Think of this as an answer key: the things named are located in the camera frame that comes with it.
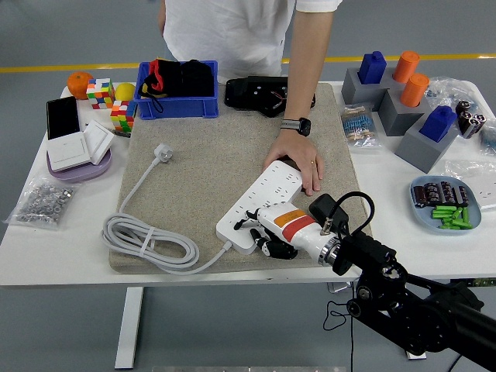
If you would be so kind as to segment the person's left hand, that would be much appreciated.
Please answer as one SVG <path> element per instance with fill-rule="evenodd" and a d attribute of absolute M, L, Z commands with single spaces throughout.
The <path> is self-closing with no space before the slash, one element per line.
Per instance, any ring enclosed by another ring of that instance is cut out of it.
<path fill-rule="evenodd" d="M 263 162 L 263 170 L 272 162 L 289 157 L 301 172 L 301 186 L 307 196 L 321 190 L 325 163 L 314 144 L 294 129 L 281 129 Z"/>

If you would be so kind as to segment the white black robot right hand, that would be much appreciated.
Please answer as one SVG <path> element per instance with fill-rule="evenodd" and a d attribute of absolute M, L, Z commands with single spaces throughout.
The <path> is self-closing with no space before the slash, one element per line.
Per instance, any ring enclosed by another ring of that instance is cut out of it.
<path fill-rule="evenodd" d="M 234 229 L 241 229 L 250 220 L 257 224 L 250 228 L 256 247 L 266 256 L 277 259 L 292 260 L 299 250 L 304 250 L 320 264 L 336 238 L 333 232 L 322 233 L 322 227 L 310 215 L 291 203 L 247 211 L 246 217 L 239 220 Z"/>

